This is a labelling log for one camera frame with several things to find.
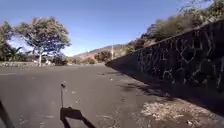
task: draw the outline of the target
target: tree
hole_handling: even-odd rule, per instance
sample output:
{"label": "tree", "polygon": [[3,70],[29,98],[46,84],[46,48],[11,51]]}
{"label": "tree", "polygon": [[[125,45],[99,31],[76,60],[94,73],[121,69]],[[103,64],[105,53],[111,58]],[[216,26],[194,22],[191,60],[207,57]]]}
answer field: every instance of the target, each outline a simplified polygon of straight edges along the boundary
{"label": "tree", "polygon": [[12,61],[15,61],[15,57],[16,55],[19,53],[19,50],[22,49],[23,47],[19,47],[19,48],[10,48],[10,58]]}
{"label": "tree", "polygon": [[7,61],[10,57],[11,46],[7,43],[13,35],[12,28],[7,21],[0,25],[0,61]]}
{"label": "tree", "polygon": [[22,62],[26,62],[28,60],[28,56],[22,52],[16,53],[14,58],[14,61],[22,61]]}
{"label": "tree", "polygon": [[57,54],[70,45],[68,31],[53,17],[34,18],[31,23],[22,22],[14,31],[39,55],[40,66],[43,54]]}
{"label": "tree", "polygon": [[101,51],[95,54],[94,58],[98,62],[106,62],[111,58],[112,54],[110,51]]}

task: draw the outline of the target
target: mountain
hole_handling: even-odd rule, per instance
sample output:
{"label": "mountain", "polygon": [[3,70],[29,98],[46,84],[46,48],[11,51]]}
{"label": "mountain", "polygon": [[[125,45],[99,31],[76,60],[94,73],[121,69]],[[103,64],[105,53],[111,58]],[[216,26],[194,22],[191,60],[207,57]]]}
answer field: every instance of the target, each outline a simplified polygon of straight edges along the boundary
{"label": "mountain", "polygon": [[[122,49],[125,48],[125,46],[126,46],[125,44],[115,44],[115,45],[113,45],[114,53],[121,52]],[[92,50],[90,52],[85,52],[85,53],[81,53],[81,54],[75,55],[74,57],[80,57],[82,59],[85,59],[85,58],[88,58],[88,57],[94,58],[94,55],[97,52],[105,51],[105,50],[111,51],[111,49],[112,49],[112,45],[109,45],[109,46],[106,46],[106,47],[103,47],[103,48],[94,49],[94,50]]]}

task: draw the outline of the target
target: light pole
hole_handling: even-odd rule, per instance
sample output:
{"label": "light pole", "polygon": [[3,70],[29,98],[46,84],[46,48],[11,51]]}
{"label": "light pole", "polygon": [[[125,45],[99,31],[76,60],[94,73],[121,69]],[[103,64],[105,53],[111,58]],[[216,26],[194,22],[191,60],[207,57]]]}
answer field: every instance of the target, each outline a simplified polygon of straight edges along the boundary
{"label": "light pole", "polygon": [[114,45],[112,45],[112,48],[111,48],[111,55],[112,55],[112,60],[114,59]]}

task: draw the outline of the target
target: sky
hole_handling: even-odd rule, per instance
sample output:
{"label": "sky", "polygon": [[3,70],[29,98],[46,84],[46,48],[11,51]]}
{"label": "sky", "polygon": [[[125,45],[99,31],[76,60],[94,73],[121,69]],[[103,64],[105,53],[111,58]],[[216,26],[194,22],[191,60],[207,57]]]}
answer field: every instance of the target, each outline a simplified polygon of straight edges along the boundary
{"label": "sky", "polygon": [[[157,19],[177,13],[183,0],[0,0],[0,23],[12,26],[54,16],[69,32],[67,56],[134,40]],[[25,46],[13,39],[15,47]]]}

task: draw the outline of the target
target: road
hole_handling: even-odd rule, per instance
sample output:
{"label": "road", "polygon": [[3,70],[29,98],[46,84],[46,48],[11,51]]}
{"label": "road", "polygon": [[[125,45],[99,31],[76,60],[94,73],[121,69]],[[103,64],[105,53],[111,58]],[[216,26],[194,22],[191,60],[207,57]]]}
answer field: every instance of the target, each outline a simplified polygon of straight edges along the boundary
{"label": "road", "polygon": [[64,107],[81,110],[95,127],[146,126],[138,108],[144,96],[120,87],[128,82],[136,81],[103,65],[0,68],[0,98],[16,128],[63,128],[60,84],[65,83]]}
{"label": "road", "polygon": [[[60,120],[62,83],[66,85],[63,107],[80,110],[96,128],[224,126],[222,117],[178,98],[167,100],[167,94],[151,85],[104,65],[0,68],[0,99],[13,125],[64,128]],[[88,127],[74,118],[66,118],[71,127]]]}

